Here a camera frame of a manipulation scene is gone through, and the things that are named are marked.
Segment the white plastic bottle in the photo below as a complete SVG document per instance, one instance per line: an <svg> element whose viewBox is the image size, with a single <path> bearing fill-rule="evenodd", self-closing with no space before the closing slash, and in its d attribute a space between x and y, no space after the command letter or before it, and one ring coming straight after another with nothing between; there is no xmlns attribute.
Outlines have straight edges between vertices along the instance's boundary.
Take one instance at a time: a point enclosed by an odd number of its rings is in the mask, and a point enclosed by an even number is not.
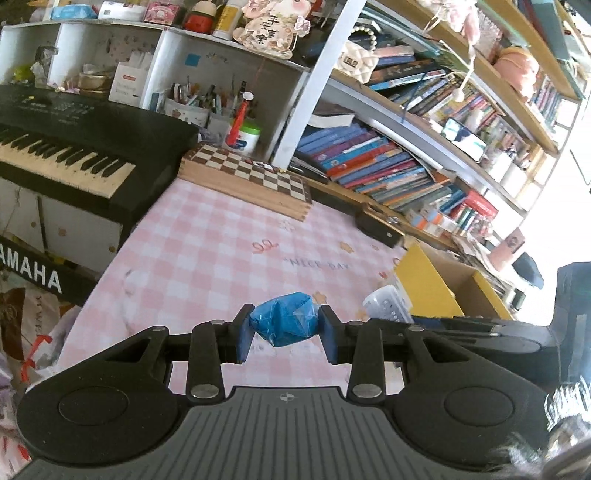
<svg viewBox="0 0 591 480"><path fill-rule="evenodd" d="M224 38L225 40L231 40L232 32L242 16L242 7L247 3L248 0L228 0L228 3L223 7L220 17L217 19L212 35L214 37Z"/></svg>

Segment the quilted purse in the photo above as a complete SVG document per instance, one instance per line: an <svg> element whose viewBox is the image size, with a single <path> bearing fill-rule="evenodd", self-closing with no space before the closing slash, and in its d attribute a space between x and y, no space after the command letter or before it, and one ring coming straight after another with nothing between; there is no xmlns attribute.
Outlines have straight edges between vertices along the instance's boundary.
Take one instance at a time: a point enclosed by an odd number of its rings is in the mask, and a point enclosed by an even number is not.
<svg viewBox="0 0 591 480"><path fill-rule="evenodd" d="M335 69L353 77L359 83L368 83L371 73L378 64L378 58L374 53L376 46L375 34L368 27L354 27L351 33L357 31L363 31L369 35L369 38L371 38L371 49L366 50L356 43L347 40L335 63Z"/></svg>

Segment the tablecloth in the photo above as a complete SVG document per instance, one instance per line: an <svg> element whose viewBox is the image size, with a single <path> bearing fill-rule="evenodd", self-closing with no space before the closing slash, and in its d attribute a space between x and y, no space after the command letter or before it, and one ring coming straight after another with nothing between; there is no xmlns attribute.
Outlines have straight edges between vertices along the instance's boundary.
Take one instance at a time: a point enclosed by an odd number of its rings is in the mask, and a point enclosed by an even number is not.
<svg viewBox="0 0 591 480"><path fill-rule="evenodd" d="M150 326L171 334L231 321L244 303L303 291L342 321L362 319L364 298L395 261L394 251L356 229L352 217L314 202L305 222L175 180L105 271L62 351L67 368ZM184 392L186 362L170 388ZM320 339L274 348L258 335L243 365L223 365L234 385L346 389L350 365L330 365ZM387 365L388 392L401 378Z"/></svg>

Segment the yellow box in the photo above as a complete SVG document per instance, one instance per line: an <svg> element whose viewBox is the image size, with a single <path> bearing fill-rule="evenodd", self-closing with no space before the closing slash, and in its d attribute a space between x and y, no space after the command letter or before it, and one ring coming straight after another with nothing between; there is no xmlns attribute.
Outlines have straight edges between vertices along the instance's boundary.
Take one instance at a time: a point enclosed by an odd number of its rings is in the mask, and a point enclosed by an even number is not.
<svg viewBox="0 0 591 480"><path fill-rule="evenodd" d="M413 308L423 317L479 316L512 320L482 273L449 254L416 242L395 269Z"/></svg>

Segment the blue crumpled paper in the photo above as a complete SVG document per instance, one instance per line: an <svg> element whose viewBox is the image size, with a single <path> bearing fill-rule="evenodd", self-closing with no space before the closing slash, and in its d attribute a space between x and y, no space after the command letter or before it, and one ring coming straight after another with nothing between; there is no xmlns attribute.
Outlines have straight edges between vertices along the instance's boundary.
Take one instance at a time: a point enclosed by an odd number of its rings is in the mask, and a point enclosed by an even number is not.
<svg viewBox="0 0 591 480"><path fill-rule="evenodd" d="M260 304L251 326L272 346L290 345L314 336L317 312L312 297L299 291Z"/></svg>

